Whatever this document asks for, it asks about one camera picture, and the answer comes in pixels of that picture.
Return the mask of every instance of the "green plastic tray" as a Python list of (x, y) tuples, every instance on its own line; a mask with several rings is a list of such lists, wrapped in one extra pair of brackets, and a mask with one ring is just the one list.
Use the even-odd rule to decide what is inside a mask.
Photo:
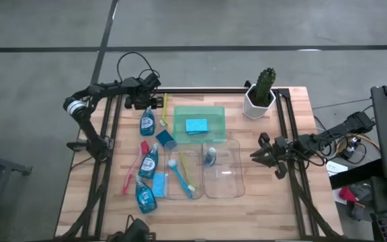
[[(208, 132), (187, 134), (187, 119), (207, 119)], [(173, 136), (177, 142), (225, 139), (225, 108), (223, 106), (176, 106), (174, 109)]]

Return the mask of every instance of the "concrete floor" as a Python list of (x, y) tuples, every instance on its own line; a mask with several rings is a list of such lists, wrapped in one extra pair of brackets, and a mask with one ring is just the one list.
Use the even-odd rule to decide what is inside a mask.
[[(99, 46), (110, 0), (0, 0), (0, 47)], [(126, 0), (118, 4), (109, 46), (387, 44), (382, 0)], [(265, 67), (277, 86), (307, 86), (314, 114), (332, 127), (387, 85), (387, 50), (146, 53), (163, 86), (240, 86)], [(107, 53), (99, 81), (117, 78), (118, 53)], [(0, 157), (33, 165), (13, 175), (0, 207), (0, 240), (53, 236), (78, 127), (62, 109), (86, 87), (96, 53), (0, 53)], [(137, 57), (123, 77), (144, 69)], [(369, 134), (374, 140), (377, 135)], [(368, 156), (379, 154), (369, 147)], [(345, 234), (371, 239), (370, 224), (340, 208)]]

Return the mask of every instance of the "wooden tabletop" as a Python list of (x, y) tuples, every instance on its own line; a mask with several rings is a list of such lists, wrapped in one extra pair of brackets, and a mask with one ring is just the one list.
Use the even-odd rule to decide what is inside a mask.
[[(290, 87), (292, 105), (299, 134), (316, 133), (312, 108), (305, 87)], [(173, 130), (175, 106), (224, 106), (227, 138), (240, 142), (241, 167), (245, 194), (239, 198), (208, 198), (197, 200), (169, 200), (158, 198), (158, 208), (150, 214), (142, 214), (135, 199), (135, 184), (131, 181), (128, 194), (122, 195), (124, 179), (138, 154), (138, 144), (144, 139), (149, 145), (156, 142), (154, 137), (144, 138), (139, 134), (139, 118), (144, 111), (122, 109), (118, 125), (112, 172), (101, 238), (116, 231), (123, 231), (129, 214), (141, 218), (150, 230), (157, 233), (157, 239), (297, 239), (298, 230), (289, 184), (289, 176), (279, 180), (274, 168), (251, 161), (249, 155), (259, 147), (258, 136), (267, 132), (273, 141), (281, 136), (279, 118), (275, 104), (264, 117), (250, 120), (243, 116), (243, 94), (171, 94), (168, 99), (167, 130)], [(283, 101), (286, 126), (291, 134), (290, 121)], [(101, 100), (93, 113), (92, 123), (99, 130), (103, 118), (105, 100)], [(153, 110), (155, 120), (161, 119), (162, 109)], [(155, 134), (162, 131), (157, 124)], [(73, 164), (88, 158), (86, 152), (77, 153)], [(157, 172), (164, 172), (164, 152), (159, 145), (160, 163)], [(93, 161), (88, 161), (71, 171), (56, 230), (61, 235), (69, 229), (86, 205), (93, 170)], [(310, 165), (308, 181), (314, 205), (324, 219), (338, 233), (342, 234), (337, 208), (325, 167)], [(306, 210), (303, 210), (307, 233)], [(94, 216), (91, 231), (95, 228)]]

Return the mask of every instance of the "white hexagonal pot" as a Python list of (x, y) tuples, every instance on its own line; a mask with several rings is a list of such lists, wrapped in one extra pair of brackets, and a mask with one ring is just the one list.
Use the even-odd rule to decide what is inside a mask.
[(272, 90), (269, 90), (270, 95), (272, 96), (272, 101), (269, 103), (268, 107), (255, 106), (252, 104), (252, 101), (249, 98), (249, 92), (256, 87), (256, 84), (253, 84), (245, 94), (245, 100), (243, 102), (243, 114), (248, 118), (253, 120), (262, 117), (265, 112), (274, 104), (275, 95)]

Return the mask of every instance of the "blue spray bottle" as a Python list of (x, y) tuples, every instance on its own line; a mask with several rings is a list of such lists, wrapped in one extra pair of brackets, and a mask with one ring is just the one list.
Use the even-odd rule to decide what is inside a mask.
[(142, 114), (140, 120), (140, 134), (143, 136), (152, 136), (155, 133), (155, 116), (153, 116), (151, 107), (148, 107)]
[(141, 177), (137, 175), (136, 178), (135, 196), (137, 198), (138, 206), (143, 214), (152, 212), (158, 208), (155, 197), (152, 190), (141, 180)]
[(153, 174), (155, 174), (156, 167), (158, 167), (158, 144), (153, 144), (151, 151), (147, 153), (141, 163), (140, 170), (138, 175), (143, 178), (152, 179)]

